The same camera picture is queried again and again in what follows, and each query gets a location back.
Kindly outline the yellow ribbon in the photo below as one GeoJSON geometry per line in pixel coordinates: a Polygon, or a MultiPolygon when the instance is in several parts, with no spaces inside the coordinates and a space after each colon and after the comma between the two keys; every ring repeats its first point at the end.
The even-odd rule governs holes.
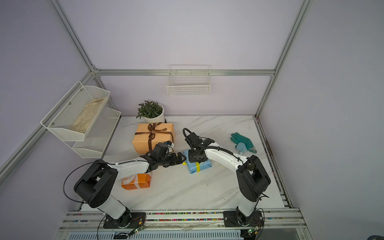
{"type": "Polygon", "coordinates": [[[201,165],[199,163],[184,162],[183,165],[188,167],[190,174],[198,173],[201,171],[201,165]]]}

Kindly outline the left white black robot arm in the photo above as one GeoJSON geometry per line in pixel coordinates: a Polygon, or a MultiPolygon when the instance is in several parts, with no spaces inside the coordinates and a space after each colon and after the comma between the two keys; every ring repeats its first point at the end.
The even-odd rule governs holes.
{"type": "Polygon", "coordinates": [[[172,167],[186,161],[182,153],[174,153],[171,146],[160,143],[155,149],[134,160],[115,164],[104,160],[90,163],[89,168],[75,183],[74,192],[91,208],[98,209],[115,221],[132,219],[130,210],[112,195],[115,182],[126,177],[147,174],[158,167],[172,167]]]}

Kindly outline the light blue gift box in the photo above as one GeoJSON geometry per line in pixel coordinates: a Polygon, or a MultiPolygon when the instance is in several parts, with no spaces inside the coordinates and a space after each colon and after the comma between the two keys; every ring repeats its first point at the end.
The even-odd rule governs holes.
{"type": "Polygon", "coordinates": [[[201,163],[198,163],[198,162],[191,163],[189,161],[189,151],[188,150],[183,151],[183,155],[187,158],[185,160],[185,162],[183,163],[183,165],[186,165],[188,167],[190,174],[198,173],[198,172],[201,172],[203,170],[206,170],[206,169],[209,169],[212,167],[212,163],[210,160],[207,160],[207,161],[201,162],[201,163]]]}

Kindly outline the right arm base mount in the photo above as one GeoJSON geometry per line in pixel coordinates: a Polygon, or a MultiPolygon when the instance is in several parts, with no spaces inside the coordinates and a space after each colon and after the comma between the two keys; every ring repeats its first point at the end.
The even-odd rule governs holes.
{"type": "Polygon", "coordinates": [[[248,217],[238,209],[235,211],[224,211],[225,227],[263,227],[264,217],[261,211],[254,211],[248,217]]]}

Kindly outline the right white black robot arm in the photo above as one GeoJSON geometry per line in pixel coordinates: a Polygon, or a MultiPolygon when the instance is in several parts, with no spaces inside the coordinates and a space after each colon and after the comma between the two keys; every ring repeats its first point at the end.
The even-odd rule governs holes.
{"type": "Polygon", "coordinates": [[[235,154],[209,138],[201,138],[187,128],[183,129],[185,141],[190,147],[189,161],[202,163],[215,161],[236,173],[239,190],[242,194],[237,207],[238,214],[250,217],[256,210],[257,203],[266,195],[264,192],[271,184],[271,179],[261,160],[235,154]]]}

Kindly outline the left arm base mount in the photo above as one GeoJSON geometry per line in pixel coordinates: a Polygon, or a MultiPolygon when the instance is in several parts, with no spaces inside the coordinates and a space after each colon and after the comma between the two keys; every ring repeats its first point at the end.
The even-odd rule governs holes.
{"type": "Polygon", "coordinates": [[[123,214],[119,219],[115,220],[111,216],[106,215],[104,229],[136,229],[145,223],[146,213],[130,212],[123,214]]]}

